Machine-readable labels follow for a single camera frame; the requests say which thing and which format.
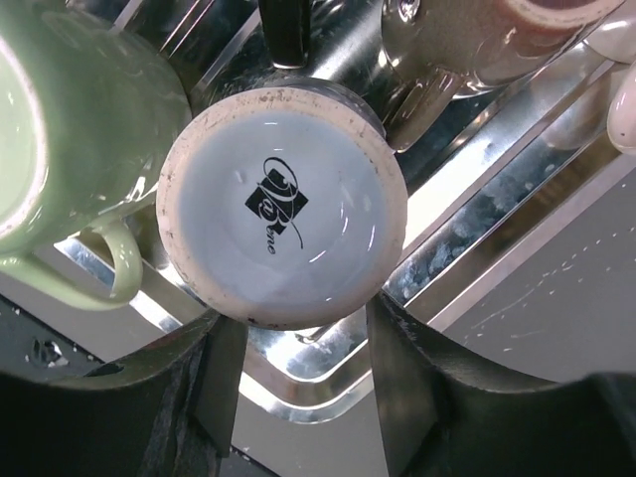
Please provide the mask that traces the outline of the light blue mug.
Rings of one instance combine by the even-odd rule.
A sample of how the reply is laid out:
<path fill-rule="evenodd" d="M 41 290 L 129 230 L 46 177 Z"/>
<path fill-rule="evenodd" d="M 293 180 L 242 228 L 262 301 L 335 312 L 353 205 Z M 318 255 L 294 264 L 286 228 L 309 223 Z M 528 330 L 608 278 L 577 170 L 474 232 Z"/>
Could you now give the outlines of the light blue mug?
<path fill-rule="evenodd" d="M 366 305 L 396 268 L 403 174 L 375 112 L 324 79 L 228 96 L 180 133 L 156 196 L 162 244 L 206 304 L 266 329 Z"/>

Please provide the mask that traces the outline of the light green mug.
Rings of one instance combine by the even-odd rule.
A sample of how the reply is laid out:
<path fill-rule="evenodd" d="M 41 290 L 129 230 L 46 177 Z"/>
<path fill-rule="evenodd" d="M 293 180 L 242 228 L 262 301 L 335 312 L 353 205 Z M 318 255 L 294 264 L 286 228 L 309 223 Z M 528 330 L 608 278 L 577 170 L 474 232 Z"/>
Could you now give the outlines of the light green mug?
<path fill-rule="evenodd" d="M 126 305 L 143 265 L 124 218 L 153 200 L 190 118 L 177 74 L 141 37 L 63 1 L 3 2 L 2 271 L 79 309 Z M 82 231 L 109 248 L 107 295 L 37 256 Z"/>

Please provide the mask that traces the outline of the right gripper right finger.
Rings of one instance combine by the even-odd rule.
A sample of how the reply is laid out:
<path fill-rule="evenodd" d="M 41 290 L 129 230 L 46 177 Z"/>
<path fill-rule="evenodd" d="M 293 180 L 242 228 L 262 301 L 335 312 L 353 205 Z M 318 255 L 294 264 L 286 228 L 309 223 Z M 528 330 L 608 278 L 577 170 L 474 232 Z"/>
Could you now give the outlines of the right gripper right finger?
<path fill-rule="evenodd" d="M 631 476 L 635 377 L 554 383 L 486 359 L 385 294 L 367 306 L 393 476 Z"/>

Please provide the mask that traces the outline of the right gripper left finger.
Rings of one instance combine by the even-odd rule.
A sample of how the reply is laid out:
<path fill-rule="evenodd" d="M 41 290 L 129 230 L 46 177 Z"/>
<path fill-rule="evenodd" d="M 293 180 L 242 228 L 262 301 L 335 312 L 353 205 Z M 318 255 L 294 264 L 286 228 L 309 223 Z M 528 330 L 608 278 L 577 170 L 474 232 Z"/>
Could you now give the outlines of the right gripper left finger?
<path fill-rule="evenodd" d="M 2 475 L 219 475 L 246 342 L 246 325 L 209 310 L 83 377 L 2 373 Z"/>

